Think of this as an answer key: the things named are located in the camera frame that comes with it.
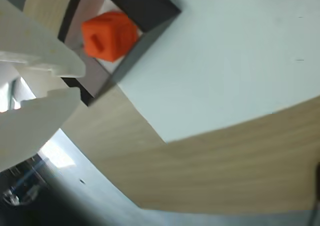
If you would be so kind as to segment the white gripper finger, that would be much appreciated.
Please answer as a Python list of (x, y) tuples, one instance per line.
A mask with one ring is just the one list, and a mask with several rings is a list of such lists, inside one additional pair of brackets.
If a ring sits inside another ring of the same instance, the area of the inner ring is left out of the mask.
[(36, 155), (80, 102), (79, 88), (56, 89), (45, 97), (22, 101), (19, 109), (1, 112), (0, 170)]
[(57, 77), (84, 77), (80, 57), (8, 0), (0, 0), (0, 60)]

